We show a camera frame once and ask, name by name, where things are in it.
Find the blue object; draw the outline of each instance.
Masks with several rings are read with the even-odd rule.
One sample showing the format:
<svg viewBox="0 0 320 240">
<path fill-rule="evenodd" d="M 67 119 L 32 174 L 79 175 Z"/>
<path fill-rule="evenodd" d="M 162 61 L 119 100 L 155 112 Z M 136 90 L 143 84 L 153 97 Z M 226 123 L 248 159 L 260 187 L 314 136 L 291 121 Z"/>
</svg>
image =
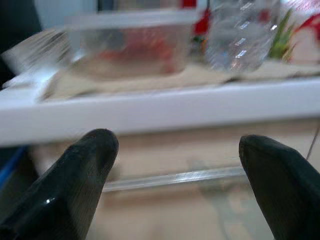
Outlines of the blue object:
<svg viewBox="0 0 320 240">
<path fill-rule="evenodd" d="M 0 190 L 5 184 L 7 178 L 16 169 L 18 162 L 25 153 L 26 149 L 26 146 L 16 148 L 9 159 L 3 157 L 5 154 L 2 155 L 0 150 Z"/>
</svg>

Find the container lid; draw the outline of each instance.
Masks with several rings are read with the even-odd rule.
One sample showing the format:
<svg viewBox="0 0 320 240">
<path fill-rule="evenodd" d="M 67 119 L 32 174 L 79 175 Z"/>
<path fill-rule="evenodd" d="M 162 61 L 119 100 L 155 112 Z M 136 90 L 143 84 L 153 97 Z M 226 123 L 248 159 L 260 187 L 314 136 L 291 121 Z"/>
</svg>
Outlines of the container lid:
<svg viewBox="0 0 320 240">
<path fill-rule="evenodd" d="M 201 18 L 195 9 L 109 11 L 68 17 L 67 30 L 141 28 L 161 25 L 191 25 Z"/>
</svg>

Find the plastic container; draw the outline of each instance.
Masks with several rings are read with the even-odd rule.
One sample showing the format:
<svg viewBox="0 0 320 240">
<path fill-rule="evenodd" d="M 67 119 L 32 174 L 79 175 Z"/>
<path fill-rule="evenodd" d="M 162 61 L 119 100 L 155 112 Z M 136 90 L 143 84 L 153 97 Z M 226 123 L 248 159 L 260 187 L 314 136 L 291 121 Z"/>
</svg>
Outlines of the plastic container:
<svg viewBox="0 0 320 240">
<path fill-rule="evenodd" d="M 190 50 L 195 10 L 127 11 L 76 16 L 66 25 L 80 57 L 77 72 L 102 78 L 182 71 Z"/>
<path fill-rule="evenodd" d="M 141 10 L 180 8 L 182 0 L 116 0 L 114 7 L 117 10 Z"/>
</svg>

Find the clear plastic container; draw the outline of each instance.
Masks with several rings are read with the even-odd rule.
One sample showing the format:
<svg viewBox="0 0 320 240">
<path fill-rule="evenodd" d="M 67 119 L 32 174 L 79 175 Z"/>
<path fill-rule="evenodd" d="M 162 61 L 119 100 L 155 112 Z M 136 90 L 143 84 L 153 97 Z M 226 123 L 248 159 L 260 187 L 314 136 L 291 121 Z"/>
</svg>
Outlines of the clear plastic container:
<svg viewBox="0 0 320 240">
<path fill-rule="evenodd" d="M 195 10 L 110 12 L 76 16 L 66 25 L 81 74 L 117 79 L 182 71 Z"/>
<path fill-rule="evenodd" d="M 114 7 L 117 10 L 180 8 L 182 2 L 182 0 L 116 0 Z"/>
</svg>

